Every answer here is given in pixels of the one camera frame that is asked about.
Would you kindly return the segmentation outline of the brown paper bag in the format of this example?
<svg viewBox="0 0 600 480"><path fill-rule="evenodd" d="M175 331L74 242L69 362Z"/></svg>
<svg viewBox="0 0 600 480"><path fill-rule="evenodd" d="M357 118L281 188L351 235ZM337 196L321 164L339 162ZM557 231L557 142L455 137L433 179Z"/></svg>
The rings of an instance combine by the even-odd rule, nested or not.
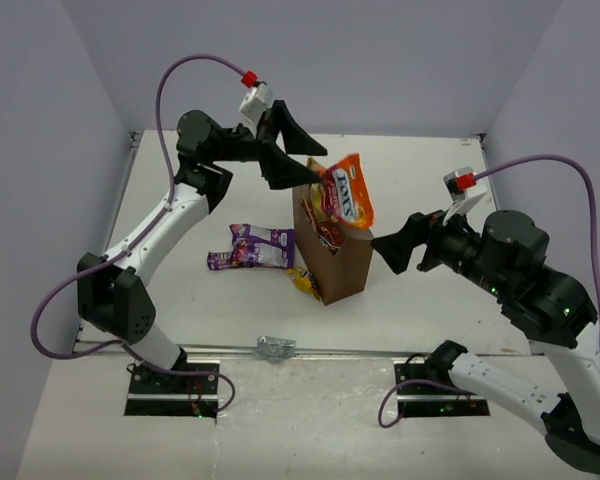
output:
<svg viewBox="0 0 600 480"><path fill-rule="evenodd" d="M372 258L373 225L358 229L339 223L345 242L332 255L320 243L301 206L301 198L309 186L292 191L295 245L305 268L315 278L321 302L330 305L364 291Z"/></svg>

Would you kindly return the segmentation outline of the red chips bag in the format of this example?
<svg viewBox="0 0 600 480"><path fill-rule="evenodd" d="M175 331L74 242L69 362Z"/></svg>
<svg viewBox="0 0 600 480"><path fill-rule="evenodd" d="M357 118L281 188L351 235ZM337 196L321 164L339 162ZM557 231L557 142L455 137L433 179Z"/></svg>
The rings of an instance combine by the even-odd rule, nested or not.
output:
<svg viewBox="0 0 600 480"><path fill-rule="evenodd" d="M326 188L320 184L310 185L301 198L301 206L322 246L336 255L344 245L345 237L331 208Z"/></svg>

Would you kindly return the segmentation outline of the orange Fox's candy bag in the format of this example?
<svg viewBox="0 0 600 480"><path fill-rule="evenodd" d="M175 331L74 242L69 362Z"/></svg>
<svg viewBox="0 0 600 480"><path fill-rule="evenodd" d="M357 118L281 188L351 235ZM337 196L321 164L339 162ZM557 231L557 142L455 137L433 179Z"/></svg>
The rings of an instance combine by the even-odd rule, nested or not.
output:
<svg viewBox="0 0 600 480"><path fill-rule="evenodd" d="M326 188L340 224L358 229L369 229L374 224L374 208L358 153L347 155L329 168L313 158L307 166L320 176L317 184Z"/></svg>

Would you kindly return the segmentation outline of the purple snack bag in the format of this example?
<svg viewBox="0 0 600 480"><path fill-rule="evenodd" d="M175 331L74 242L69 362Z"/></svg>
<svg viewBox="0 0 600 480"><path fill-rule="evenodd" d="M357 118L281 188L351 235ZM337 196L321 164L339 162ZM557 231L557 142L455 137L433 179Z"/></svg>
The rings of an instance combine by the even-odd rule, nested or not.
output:
<svg viewBox="0 0 600 480"><path fill-rule="evenodd" d="M235 261L252 267L289 269L294 266L295 231L231 224Z"/></svg>

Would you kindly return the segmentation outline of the yellow snack pack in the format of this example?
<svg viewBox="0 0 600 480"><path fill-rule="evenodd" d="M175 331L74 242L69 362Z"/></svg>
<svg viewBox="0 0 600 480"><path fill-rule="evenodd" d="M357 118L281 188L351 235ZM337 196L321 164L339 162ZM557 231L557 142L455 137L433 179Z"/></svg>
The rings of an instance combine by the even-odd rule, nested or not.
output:
<svg viewBox="0 0 600 480"><path fill-rule="evenodd" d="M299 291L321 300L315 278L305 267L294 266L286 269L285 273Z"/></svg>

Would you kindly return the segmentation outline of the purple M&M's candy pack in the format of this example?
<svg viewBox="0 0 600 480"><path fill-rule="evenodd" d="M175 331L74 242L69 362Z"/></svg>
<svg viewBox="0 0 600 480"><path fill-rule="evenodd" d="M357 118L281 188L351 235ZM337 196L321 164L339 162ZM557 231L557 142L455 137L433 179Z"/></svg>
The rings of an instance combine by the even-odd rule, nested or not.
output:
<svg viewBox="0 0 600 480"><path fill-rule="evenodd" d="M207 267L211 271L233 269L238 266L232 251L209 252L207 255Z"/></svg>

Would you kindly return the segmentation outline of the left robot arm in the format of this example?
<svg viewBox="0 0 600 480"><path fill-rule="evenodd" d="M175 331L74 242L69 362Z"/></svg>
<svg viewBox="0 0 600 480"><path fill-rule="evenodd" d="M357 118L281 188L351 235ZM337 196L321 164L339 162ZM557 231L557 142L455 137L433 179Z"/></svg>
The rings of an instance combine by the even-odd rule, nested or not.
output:
<svg viewBox="0 0 600 480"><path fill-rule="evenodd" d="M220 162L255 162L270 189L286 190L320 180L296 156L327 153L282 100L265 108L253 130L225 128L191 110L181 116L176 131L179 167L165 198L125 239L104 254L85 254L77 265L79 317L153 368L153 381L169 393L187 383L185 353L157 326L147 287L182 237L224 199L233 174Z"/></svg>

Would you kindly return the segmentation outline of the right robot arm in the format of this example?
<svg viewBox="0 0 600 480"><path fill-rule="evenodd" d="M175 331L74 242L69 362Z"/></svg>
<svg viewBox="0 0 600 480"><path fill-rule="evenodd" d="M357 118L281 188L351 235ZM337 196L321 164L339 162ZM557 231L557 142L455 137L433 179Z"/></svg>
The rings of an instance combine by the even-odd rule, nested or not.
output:
<svg viewBox="0 0 600 480"><path fill-rule="evenodd" d="M444 182L451 206L414 213L371 245L395 274L424 248L418 270L446 266L497 302L510 324L552 364L564 384L547 391L446 341L421 364L406 364L403 386L478 396L525 421L576 470L600 477L600 288L546 264L549 235L528 215L498 210L473 230L468 212L483 198L485 172L453 171Z"/></svg>

